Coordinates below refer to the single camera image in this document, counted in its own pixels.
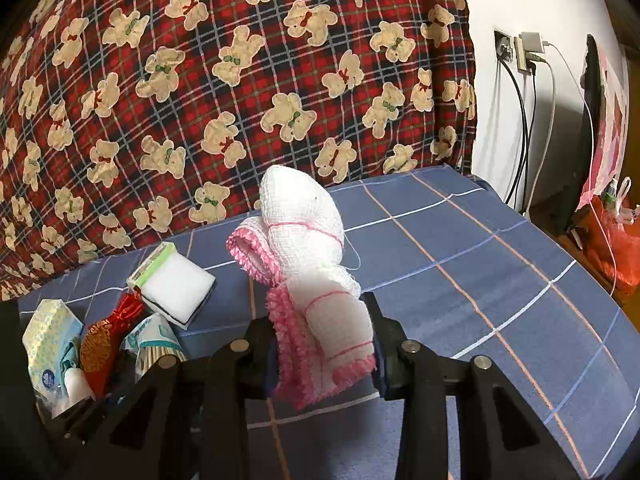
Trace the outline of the cotton swab bag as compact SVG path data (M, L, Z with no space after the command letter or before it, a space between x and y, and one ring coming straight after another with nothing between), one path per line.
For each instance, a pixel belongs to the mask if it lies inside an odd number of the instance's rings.
M186 360L178 338L166 318L159 314L144 318L124 339L124 349L134 357L134 376L139 380L160 358Z

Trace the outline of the red gold drawstring pouch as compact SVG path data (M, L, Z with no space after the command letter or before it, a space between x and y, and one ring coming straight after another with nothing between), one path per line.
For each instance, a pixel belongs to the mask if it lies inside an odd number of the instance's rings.
M82 338L80 366L97 399L106 395L120 345L140 321L143 311L140 292L124 292L113 312L91 324Z

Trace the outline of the white black sponge block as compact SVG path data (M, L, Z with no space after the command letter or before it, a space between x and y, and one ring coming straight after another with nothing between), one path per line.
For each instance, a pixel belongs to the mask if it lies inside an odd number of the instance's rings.
M127 278L153 312L186 330L212 292L213 274L181 255L174 243L160 243Z

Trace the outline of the white pink knitted towel roll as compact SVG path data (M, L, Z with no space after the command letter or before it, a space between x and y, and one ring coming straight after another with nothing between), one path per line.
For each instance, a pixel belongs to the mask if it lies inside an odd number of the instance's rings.
M330 193L303 171L272 165L259 200L260 213L243 220L226 247L268 288L276 395L301 410L374 370L373 326L360 284L342 265L344 226Z

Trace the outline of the blue white tissue pack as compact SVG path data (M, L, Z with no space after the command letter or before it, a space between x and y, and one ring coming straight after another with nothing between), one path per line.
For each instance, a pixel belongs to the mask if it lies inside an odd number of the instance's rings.
M66 303L43 299L27 324L22 343L37 396L52 405L66 394L65 373L79 367L82 323Z

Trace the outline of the red plastic bag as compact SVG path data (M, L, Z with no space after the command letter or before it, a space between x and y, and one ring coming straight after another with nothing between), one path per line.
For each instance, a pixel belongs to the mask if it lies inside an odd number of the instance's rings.
M639 286L639 220L620 223L596 197L585 221L584 251L590 263L619 292L632 295Z

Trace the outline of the pink patterned hanging cloth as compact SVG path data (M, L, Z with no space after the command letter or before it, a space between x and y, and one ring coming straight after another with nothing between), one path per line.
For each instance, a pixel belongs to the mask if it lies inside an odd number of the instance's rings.
M578 209L588 205L594 194L600 195L610 182L622 180L628 129L628 91L617 77L603 52L598 52L600 104L590 107L597 122L596 149L591 165L591 178L582 187Z

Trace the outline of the red plaid bear blanket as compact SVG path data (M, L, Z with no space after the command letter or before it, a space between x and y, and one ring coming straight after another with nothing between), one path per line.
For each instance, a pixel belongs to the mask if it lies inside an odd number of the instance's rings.
M1 296L324 186L471 169L466 0L1 0Z

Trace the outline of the white charger adapter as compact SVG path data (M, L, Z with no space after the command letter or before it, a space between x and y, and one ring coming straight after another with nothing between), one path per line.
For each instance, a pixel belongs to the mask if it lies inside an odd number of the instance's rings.
M528 74L528 60L533 54L544 53L544 42L539 32L520 32L514 37L516 67L522 74Z

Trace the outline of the wall power socket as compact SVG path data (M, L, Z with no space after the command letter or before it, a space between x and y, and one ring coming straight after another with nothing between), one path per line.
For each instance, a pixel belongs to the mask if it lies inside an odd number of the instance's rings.
M512 37L499 29L494 30L494 37L498 60L512 64L515 56Z

